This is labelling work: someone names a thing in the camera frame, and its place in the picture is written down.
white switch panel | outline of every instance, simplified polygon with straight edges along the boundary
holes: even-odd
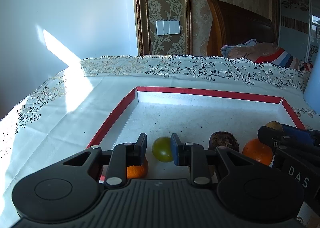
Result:
[[[156,22],[156,27],[157,27],[157,35],[164,35],[163,21],[157,21]]]
[[[180,33],[180,21],[157,21],[157,35],[173,35]]]
[[[169,21],[169,35],[180,33],[180,21],[173,20]]]

wooden headboard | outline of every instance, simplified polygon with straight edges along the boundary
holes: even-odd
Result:
[[[213,18],[207,56],[221,56],[222,46],[235,46],[250,39],[259,43],[275,42],[270,19],[223,1],[207,1]]]

tangerine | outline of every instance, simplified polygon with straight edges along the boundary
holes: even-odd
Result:
[[[146,158],[141,166],[132,165],[127,167],[127,179],[129,178],[144,178],[148,174],[149,165]]]
[[[269,166],[272,162],[272,149],[257,138],[250,140],[243,148],[242,154]]]

blue cylindrical object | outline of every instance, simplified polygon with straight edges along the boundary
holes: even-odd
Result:
[[[311,109],[320,114],[320,54],[317,54],[303,98]]]

white tablecloth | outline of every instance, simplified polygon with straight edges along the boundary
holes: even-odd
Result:
[[[320,116],[302,94],[309,72],[222,57],[88,58],[48,79],[0,122],[0,227],[19,217],[11,201],[24,176],[86,148],[121,99],[136,86],[215,89],[284,97],[306,129]]]

